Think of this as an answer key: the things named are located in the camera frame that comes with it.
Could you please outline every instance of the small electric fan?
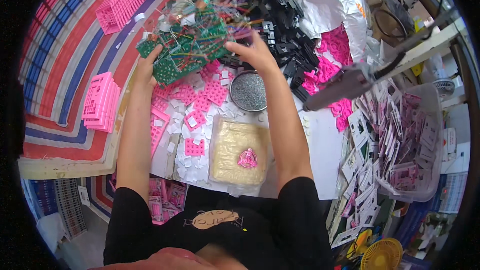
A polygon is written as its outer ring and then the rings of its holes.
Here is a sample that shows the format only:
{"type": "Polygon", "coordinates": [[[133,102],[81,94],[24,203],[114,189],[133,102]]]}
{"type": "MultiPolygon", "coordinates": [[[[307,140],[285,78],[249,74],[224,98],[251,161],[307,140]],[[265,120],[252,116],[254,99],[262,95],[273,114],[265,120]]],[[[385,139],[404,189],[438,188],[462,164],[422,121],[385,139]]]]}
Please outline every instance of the small electric fan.
{"type": "Polygon", "coordinates": [[[361,270],[396,269],[402,260],[402,244],[394,238],[373,243],[362,257],[361,270]]]}

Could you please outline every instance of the pile of plastic parts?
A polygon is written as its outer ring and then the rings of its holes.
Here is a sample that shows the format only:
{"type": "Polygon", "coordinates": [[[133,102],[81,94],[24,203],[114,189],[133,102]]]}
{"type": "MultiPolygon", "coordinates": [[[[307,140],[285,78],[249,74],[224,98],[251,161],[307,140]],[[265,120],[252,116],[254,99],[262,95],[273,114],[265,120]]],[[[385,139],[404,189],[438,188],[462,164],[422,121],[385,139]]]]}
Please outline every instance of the pile of plastic parts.
{"type": "MultiPolygon", "coordinates": [[[[315,42],[298,26],[303,10],[295,0],[229,0],[228,4],[249,16],[250,26],[261,32],[278,66],[287,65],[284,75],[293,78],[292,93],[305,102],[309,93],[302,86],[304,73],[317,71],[318,57],[314,53],[315,42]]],[[[234,56],[225,56],[221,61],[232,68],[246,66],[234,56]]]]}

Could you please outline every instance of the cable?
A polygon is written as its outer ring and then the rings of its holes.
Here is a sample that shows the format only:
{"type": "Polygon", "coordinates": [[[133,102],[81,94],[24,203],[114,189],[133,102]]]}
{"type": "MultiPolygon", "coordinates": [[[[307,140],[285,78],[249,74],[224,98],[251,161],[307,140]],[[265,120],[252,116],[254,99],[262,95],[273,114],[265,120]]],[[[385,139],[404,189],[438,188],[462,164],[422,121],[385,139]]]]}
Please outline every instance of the cable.
{"type": "Polygon", "coordinates": [[[382,34],[384,34],[385,36],[387,37],[390,37],[390,38],[404,38],[406,39],[407,38],[407,30],[405,29],[405,27],[403,26],[402,22],[399,20],[399,18],[397,18],[396,15],[392,14],[391,12],[387,11],[387,10],[384,10],[384,9],[376,9],[373,11],[373,18],[375,19],[375,23],[377,23],[377,27],[378,29],[380,30],[380,32],[382,34]],[[381,27],[380,27],[380,23],[378,22],[377,20],[377,14],[378,12],[383,12],[387,15],[389,15],[390,17],[393,18],[393,20],[395,20],[395,22],[400,26],[401,30],[402,30],[402,35],[401,36],[397,36],[397,35],[391,35],[391,34],[388,34],[386,33],[381,27]]]}

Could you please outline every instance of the plastic bag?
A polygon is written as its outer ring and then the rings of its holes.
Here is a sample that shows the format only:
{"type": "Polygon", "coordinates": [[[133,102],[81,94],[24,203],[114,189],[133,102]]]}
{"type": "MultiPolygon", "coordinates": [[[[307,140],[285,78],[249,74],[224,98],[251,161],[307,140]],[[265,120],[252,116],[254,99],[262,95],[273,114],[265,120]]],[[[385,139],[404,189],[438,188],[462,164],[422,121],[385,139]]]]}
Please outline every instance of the plastic bag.
{"type": "Polygon", "coordinates": [[[231,195],[248,193],[265,182],[270,155],[269,129],[220,115],[213,118],[209,179],[227,184],[231,195]],[[239,165],[239,157],[249,149],[257,157],[256,166],[245,168],[239,165]]]}
{"type": "Polygon", "coordinates": [[[305,12],[300,28],[309,38],[321,38],[343,23],[354,62],[363,56],[369,14],[365,0],[298,0],[305,12]]]}

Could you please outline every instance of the yellow object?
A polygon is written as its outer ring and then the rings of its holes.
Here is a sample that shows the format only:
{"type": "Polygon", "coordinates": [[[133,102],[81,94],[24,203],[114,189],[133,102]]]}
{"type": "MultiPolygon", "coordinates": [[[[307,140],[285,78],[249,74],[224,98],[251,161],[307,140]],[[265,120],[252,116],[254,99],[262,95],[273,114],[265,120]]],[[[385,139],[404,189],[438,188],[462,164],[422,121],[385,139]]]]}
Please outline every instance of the yellow object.
{"type": "Polygon", "coordinates": [[[220,118],[214,133],[210,178],[233,185],[261,185],[267,176],[270,130],[255,124],[220,118]],[[249,148],[257,155],[257,166],[244,168],[238,165],[238,160],[240,154],[249,148]]]}
{"type": "Polygon", "coordinates": [[[368,247],[367,247],[367,242],[368,242],[368,239],[372,236],[372,230],[371,229],[367,229],[366,231],[362,232],[358,237],[357,239],[355,240],[355,242],[353,242],[350,246],[350,249],[348,250],[348,252],[346,253],[346,257],[349,259],[349,260],[352,260],[358,256],[361,256],[365,253],[365,251],[367,251],[368,247]]]}
{"type": "Polygon", "coordinates": [[[403,248],[397,239],[386,238],[373,243],[362,257],[361,270],[396,269],[402,260],[403,248]]]}

